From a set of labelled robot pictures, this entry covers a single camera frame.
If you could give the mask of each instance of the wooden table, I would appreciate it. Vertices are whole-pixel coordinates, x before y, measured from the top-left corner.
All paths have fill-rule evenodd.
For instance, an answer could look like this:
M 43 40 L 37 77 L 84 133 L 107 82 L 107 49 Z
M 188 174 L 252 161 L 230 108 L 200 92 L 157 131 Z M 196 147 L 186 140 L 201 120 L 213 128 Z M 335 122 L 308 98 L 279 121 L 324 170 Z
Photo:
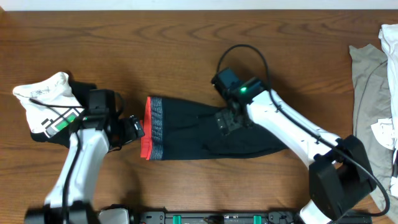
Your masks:
M 148 95 L 223 106 L 210 85 L 220 55 L 248 43 L 266 56 L 274 89 L 321 127 L 352 133 L 348 46 L 380 47 L 381 24 L 397 11 L 6 12 L 0 18 L 0 223 L 22 223 L 41 205 L 68 150 L 31 140 L 12 89 L 69 70 L 75 80 L 118 91 L 143 116 Z M 263 76 L 257 55 L 224 63 L 243 78 Z M 170 211 L 300 208 L 308 173 L 290 150 L 255 159 L 146 161 L 140 144 L 106 156 L 94 205 L 126 203 Z M 376 212 L 370 197 L 358 208 Z M 387 217 L 375 223 L 389 223 Z

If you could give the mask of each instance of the white fabric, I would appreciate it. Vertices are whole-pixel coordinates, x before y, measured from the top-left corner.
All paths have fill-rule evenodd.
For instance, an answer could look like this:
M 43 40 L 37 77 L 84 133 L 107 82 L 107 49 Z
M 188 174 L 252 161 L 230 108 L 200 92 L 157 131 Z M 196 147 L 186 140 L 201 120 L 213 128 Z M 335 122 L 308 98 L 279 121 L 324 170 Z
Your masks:
M 387 77 L 391 93 L 391 115 L 394 129 L 398 129 L 398 24 L 382 25 L 379 33 L 381 47 L 387 55 Z M 395 132 L 395 140 L 398 139 L 398 131 Z M 398 141 L 395 141 L 395 149 L 398 148 Z M 397 151 L 394 152 L 394 163 Z M 391 194 L 398 197 L 397 179 L 391 177 Z
M 32 103 L 34 98 L 41 103 L 61 106 L 81 106 L 68 84 L 69 76 L 58 72 L 47 80 L 30 85 L 21 85 L 13 89 L 14 94 L 26 110 L 26 119 L 32 133 L 45 133 L 48 138 L 59 132 L 65 126 L 63 118 L 45 106 Z M 53 108 L 66 119 L 73 120 L 83 109 Z
M 379 119 L 377 123 L 371 125 L 374 137 L 380 145 L 393 150 L 395 141 L 395 131 L 392 126 L 391 118 Z

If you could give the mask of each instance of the black fabric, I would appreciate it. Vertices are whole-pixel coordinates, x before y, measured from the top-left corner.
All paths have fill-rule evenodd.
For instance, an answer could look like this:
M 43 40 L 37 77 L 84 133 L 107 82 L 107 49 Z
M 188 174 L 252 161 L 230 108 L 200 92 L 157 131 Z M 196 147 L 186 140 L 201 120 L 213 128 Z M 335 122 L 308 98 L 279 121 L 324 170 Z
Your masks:
M 223 135 L 213 106 L 171 98 L 151 98 L 152 153 L 154 160 L 252 158 L 286 145 L 257 124 Z
M 91 83 L 82 83 L 69 81 L 69 85 L 72 88 L 72 93 L 79 101 L 82 106 L 88 106 L 88 98 L 90 90 L 96 89 L 95 84 Z M 44 133 L 32 133 L 30 132 L 30 136 L 34 141 L 37 142 L 51 142 L 55 144 L 63 145 L 69 148 L 69 129 L 63 128 L 57 134 L 48 138 Z

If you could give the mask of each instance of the red stripe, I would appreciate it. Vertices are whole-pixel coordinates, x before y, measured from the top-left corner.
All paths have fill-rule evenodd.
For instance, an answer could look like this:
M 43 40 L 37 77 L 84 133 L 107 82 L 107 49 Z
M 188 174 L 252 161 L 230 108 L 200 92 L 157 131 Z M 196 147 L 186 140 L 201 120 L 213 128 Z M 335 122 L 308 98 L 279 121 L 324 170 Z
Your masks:
M 141 158 L 149 160 L 152 153 L 152 116 L 150 113 L 150 97 L 147 97 L 144 116 L 145 136 L 141 138 Z

